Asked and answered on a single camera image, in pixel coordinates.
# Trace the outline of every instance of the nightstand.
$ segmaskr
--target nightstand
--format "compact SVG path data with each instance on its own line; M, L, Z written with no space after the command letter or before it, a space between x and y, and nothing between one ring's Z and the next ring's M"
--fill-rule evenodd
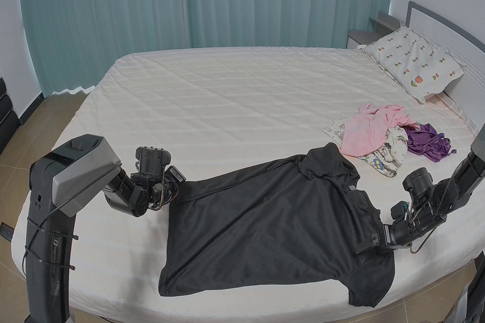
M381 11L377 14L377 18L370 17L369 22L374 31L349 30L347 48L356 48L360 44L371 44L401 26L399 20Z

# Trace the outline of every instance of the pink shirt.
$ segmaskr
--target pink shirt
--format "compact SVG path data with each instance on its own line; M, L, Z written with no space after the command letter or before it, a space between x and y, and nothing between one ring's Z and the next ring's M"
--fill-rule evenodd
M371 103L361 106L359 113L345 122L340 152L349 156L364 156L378 150L385 142L387 129L410 126L419 129L404 108L399 105L380 106Z

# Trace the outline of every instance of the headboard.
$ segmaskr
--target headboard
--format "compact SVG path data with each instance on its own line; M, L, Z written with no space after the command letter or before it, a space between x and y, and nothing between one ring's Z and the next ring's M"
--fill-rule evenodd
M466 64L465 74L444 91L479 130L485 123L485 44L413 1L407 6L406 26L428 42L447 48L457 60Z

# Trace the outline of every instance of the quilted bed cover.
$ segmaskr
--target quilted bed cover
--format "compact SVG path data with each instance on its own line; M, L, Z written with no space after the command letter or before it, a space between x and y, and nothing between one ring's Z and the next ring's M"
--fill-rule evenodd
M128 174L138 146L162 147L188 180L307 153L330 138L332 120L364 103L399 104L421 123L452 141L457 154L439 163L407 153L397 177L388 178L349 157L361 174L381 219L409 200L402 180L427 167L434 181L449 177L470 151L465 121L434 96L421 105L359 50L327 48L206 48L133 53L120 58L88 95L56 147L83 133L105 136ZM485 185L455 211L420 253L395 252L396 275L377 306L383 307L465 265L485 247ZM27 197L12 241L20 269ZM322 323L367 312L348 304L336 280L298 285L259 285L161 297L166 261L168 208L140 218L112 210L97 195L76 219L70 273L70 304L126 323L306 322Z

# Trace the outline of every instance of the white patterned clothing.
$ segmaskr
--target white patterned clothing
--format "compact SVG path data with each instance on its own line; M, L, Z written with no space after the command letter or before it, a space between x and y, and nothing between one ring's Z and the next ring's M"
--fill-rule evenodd
M345 122L348 118L333 121L323 129L336 144L341 147L345 132ZM403 128L397 126L389 128L385 133L385 142L381 148L365 156L359 156L367 164L375 168L381 174L393 178L397 175L398 167L403 163L407 152L407 134Z

